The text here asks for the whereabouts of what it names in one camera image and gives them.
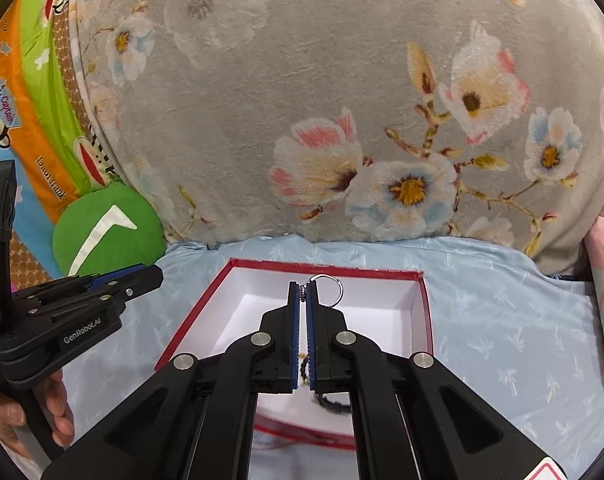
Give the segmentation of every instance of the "keychain ring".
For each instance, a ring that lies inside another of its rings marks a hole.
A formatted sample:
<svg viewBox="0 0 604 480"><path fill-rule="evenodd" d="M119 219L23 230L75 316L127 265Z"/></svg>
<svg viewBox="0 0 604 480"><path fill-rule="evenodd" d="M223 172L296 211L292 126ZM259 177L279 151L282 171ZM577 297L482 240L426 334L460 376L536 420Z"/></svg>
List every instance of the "keychain ring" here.
<svg viewBox="0 0 604 480"><path fill-rule="evenodd" d="M319 278L328 278L329 280L333 280L339 286L338 300L333 304L326 305L327 308L333 308L341 301L342 297L344 296L344 286L341 284L340 280L338 280L335 276L331 276L329 274L316 274L316 275L312 276L308 281L314 282L314 281L318 280Z"/></svg>

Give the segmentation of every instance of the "finger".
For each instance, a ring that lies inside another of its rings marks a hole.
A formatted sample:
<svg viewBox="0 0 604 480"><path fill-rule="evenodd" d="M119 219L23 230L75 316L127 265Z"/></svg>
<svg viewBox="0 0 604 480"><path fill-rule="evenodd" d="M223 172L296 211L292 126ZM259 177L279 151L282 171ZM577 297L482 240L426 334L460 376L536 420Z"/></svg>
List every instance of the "finger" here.
<svg viewBox="0 0 604 480"><path fill-rule="evenodd" d="M44 387L44 398L46 399L46 407L49 412L54 416L64 415L67 406L67 392L64 383L47 380Z"/></svg>
<svg viewBox="0 0 604 480"><path fill-rule="evenodd" d="M69 420L75 425L75 414L72 412L69 404L66 404L66 409L64 410L64 416L68 415Z"/></svg>
<svg viewBox="0 0 604 480"><path fill-rule="evenodd" d="M9 426L24 426L26 414L22 407L0 392L0 422Z"/></svg>
<svg viewBox="0 0 604 480"><path fill-rule="evenodd" d="M56 382L56 383L59 383L59 382L61 382L61 381L62 381L62 378L63 378L63 377L64 377L64 372L63 372L63 371L62 371L62 369L60 368L59 370L57 370L56 372L54 372L54 373L51 375L51 377L50 377L50 378L51 378L51 380L52 380L52 381L54 381L54 382Z"/></svg>
<svg viewBox="0 0 604 480"><path fill-rule="evenodd" d="M59 447L68 447L72 444L72 436L67 436L65 434L60 433L59 431L53 431L53 441Z"/></svg>
<svg viewBox="0 0 604 480"><path fill-rule="evenodd" d="M56 416L54 418L56 431L59 433L70 436L75 436L75 424L72 420L72 413L64 413L64 416Z"/></svg>

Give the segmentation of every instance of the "colorful blanket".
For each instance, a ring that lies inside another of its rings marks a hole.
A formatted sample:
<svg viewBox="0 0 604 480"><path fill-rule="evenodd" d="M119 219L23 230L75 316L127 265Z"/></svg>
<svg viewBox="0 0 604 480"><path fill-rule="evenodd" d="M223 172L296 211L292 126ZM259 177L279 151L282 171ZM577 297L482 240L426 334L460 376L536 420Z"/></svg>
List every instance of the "colorful blanket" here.
<svg viewBox="0 0 604 480"><path fill-rule="evenodd" d="M61 277L51 241L62 212L118 178L64 83L72 69L64 57L68 2L15 0L0 21L0 160L17 169L10 246L17 288Z"/></svg>

